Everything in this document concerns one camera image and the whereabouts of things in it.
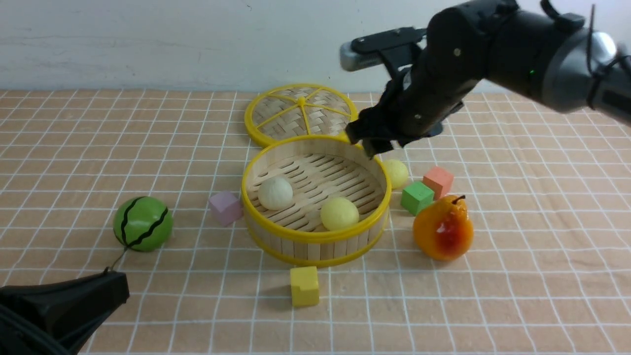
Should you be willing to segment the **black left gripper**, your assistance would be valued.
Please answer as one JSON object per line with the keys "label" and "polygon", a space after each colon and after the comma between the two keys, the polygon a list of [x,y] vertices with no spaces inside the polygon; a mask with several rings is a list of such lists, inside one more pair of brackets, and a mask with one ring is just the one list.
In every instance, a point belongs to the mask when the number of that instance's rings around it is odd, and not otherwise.
{"label": "black left gripper", "polygon": [[3,355],[76,355],[129,298],[126,274],[92,276],[0,290]]}

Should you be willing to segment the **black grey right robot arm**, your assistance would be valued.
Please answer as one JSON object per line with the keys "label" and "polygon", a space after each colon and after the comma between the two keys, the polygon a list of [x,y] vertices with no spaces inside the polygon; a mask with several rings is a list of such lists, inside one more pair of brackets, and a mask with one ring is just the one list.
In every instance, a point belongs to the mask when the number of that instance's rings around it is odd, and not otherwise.
{"label": "black grey right robot arm", "polygon": [[385,65],[378,103],[345,128],[368,157],[439,135],[443,121],[483,79],[568,114],[584,107],[631,119],[630,55],[613,38],[548,0],[544,14],[514,0],[471,0],[435,14],[426,28],[358,37],[340,48],[346,71]]}

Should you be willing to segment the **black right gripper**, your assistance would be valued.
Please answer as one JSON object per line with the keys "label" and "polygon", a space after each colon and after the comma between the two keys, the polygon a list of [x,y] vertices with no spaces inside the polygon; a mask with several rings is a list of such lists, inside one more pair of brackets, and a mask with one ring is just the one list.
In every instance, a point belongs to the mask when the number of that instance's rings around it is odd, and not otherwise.
{"label": "black right gripper", "polygon": [[374,159],[440,133],[441,124],[485,76],[493,38],[492,5],[457,5],[435,14],[417,60],[390,77],[378,103],[359,112],[345,132]]}

